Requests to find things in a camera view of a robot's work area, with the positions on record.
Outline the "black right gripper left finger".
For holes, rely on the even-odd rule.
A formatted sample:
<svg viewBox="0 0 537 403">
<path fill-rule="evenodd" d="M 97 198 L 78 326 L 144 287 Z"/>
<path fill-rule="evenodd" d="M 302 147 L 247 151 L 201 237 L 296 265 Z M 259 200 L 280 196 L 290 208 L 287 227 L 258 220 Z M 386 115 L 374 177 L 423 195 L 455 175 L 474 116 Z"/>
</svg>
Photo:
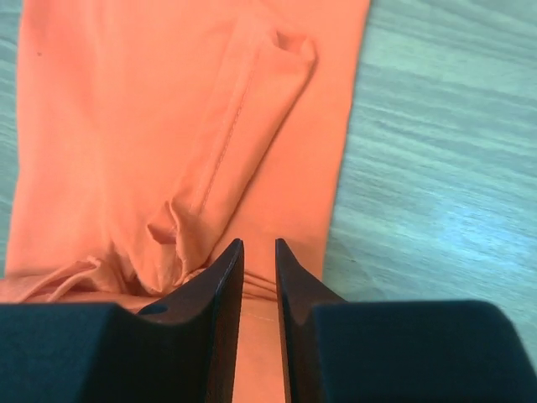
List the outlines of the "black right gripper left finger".
<svg viewBox="0 0 537 403">
<path fill-rule="evenodd" d="M 231 401 L 243 262 L 236 239 L 136 314 L 114 303 L 2 305 L 2 401 Z"/>
</svg>

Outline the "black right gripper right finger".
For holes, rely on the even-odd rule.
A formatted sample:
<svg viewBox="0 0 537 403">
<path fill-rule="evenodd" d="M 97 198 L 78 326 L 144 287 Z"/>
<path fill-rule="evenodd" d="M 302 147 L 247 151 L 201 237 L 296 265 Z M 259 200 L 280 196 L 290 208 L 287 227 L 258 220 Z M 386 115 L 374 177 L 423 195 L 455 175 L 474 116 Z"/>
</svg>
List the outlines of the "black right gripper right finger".
<svg viewBox="0 0 537 403">
<path fill-rule="evenodd" d="M 288 402 L 533 402 L 513 323 L 485 301 L 349 302 L 275 243 Z"/>
</svg>

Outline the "orange t shirt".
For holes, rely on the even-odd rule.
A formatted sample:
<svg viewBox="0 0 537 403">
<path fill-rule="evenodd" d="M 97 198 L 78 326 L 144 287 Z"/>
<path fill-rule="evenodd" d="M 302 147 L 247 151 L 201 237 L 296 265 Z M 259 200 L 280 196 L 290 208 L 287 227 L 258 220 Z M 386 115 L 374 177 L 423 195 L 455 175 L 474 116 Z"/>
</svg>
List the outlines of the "orange t shirt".
<svg viewBox="0 0 537 403">
<path fill-rule="evenodd" d="M 234 239 L 233 399 L 281 402 L 274 242 L 321 276 L 366 1 L 26 1 L 4 302 L 136 311 Z"/>
</svg>

